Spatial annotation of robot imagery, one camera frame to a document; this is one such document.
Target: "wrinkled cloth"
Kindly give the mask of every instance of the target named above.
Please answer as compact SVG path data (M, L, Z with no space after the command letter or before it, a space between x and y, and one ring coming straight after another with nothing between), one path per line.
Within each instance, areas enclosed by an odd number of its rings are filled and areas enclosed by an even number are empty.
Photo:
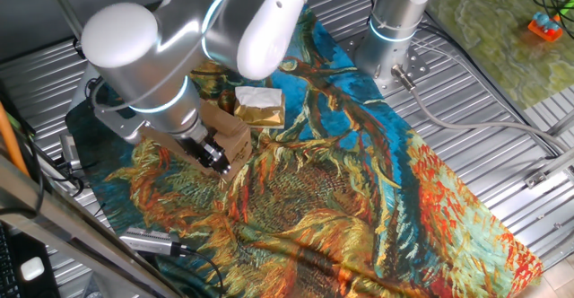
M229 112L236 86L282 89L285 129L254 130L225 183L150 140L127 144L80 105L67 124L82 163L98 162L88 179L116 232L176 232L230 297L510 297L542 274L309 9L270 78L199 69L202 98ZM217 296L201 259L158 261L186 294Z

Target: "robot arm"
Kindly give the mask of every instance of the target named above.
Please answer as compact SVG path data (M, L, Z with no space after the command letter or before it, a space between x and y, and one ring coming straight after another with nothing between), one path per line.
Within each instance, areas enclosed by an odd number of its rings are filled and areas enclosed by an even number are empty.
M164 0L154 13L114 4L87 22L83 51L126 102L161 83L132 110L203 166L227 173L229 162L199 118L199 96L187 74L209 57L248 79L266 78L282 61L305 1L228 0L217 19L223 0Z

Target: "gray bracket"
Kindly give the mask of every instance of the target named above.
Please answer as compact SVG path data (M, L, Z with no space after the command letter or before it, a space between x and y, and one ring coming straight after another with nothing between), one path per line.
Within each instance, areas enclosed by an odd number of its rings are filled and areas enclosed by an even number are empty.
M570 149L568 152L554 159L552 162L548 163L530 177L525 179L527 186L532 189L536 185L550 179L552 176L566 171L570 176L574 175L574 149Z

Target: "small box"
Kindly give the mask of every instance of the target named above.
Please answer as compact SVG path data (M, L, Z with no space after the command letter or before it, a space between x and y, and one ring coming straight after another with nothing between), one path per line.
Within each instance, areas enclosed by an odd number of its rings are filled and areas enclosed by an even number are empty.
M148 127L141 127L140 132L143 136L151 138L161 146L187 159L201 172L208 175L221 176L224 180L231 181L251 155L251 131L249 126L240 119L204 100L201 100L199 116L206 127L212 127L217 131L213 138L218 145L225 149L225 155L231 164L231 170L226 175L220 175L213 169L205 168L196 158L187 155L178 142L169 134L158 132Z

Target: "ribbed metal surface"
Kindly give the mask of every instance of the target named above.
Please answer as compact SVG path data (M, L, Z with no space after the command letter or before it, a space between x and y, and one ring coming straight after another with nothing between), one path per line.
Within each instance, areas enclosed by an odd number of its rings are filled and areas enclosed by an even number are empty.
M309 0L309 4L344 49L350 51L361 42L367 30L370 0ZM446 41L434 35L420 31L415 38L457 55ZM505 109L508 104L501 105L499 100L504 97L497 94L495 88L477 81L446 56L424 48L417 51L430 67L430 75L416 82L417 89L439 118L463 124L516 121L512 112ZM562 173L533 189L526 186L524 179L548 163L544 159L548 154L530 135L500 127L473 131L437 127L401 86L389 85L384 91L383 96L396 113L422 135L522 243L543 259L546 267L568 256L574 249L570 238L574 230L573 184ZM571 92L568 90L564 97L557 95L556 98L574 100ZM549 124L561 118L552 117L549 112L560 113L558 108L564 112L574 106L563 101L557 104L559 106L546 103L544 108L537 109ZM540 127L547 129L548 124ZM574 141L572 136L570 140L571 135L564 136L570 146Z
M573 110L574 87L570 87L539 102L530 109L525 110L525 112L539 128L546 131ZM573 147L574 127L564 132L560 136L560 140L569 147Z
M37 145L53 159L62 153L59 135L67 130L65 114L85 67L72 41L0 65L0 79L15 106L36 130Z
M344 48L353 48L360 42L367 28L370 0L309 0L309 4ZM455 53L436 37L422 32L417 37ZM417 88L440 118L460 123L515 120L491 95L494 91L476 81L462 66L433 52L418 51L430 67L430 76L417 82ZM22 115L37 129L39 146L52 157L61 153L58 135L65 132L64 117L85 66L71 41L0 66L0 78ZM562 96L574 100L574 93L569 93ZM547 155L529 135L507 128L446 130L430 124L402 88L388 86L384 96L517 238L543 258L547 267L572 250L570 238L562 240L574 230L573 185L566 175L560 174L534 189L527 188L524 179L545 165ZM556 112L553 106L546 107L551 113ZM548 124L555 123L548 120L550 117L547 113L543 116ZM573 145L574 135L571 140L568 137L564 141ZM100 209L90 189L77 199L92 214ZM109 227L102 212L98 217ZM55 250L50 253L62 297L80 296L89 270Z

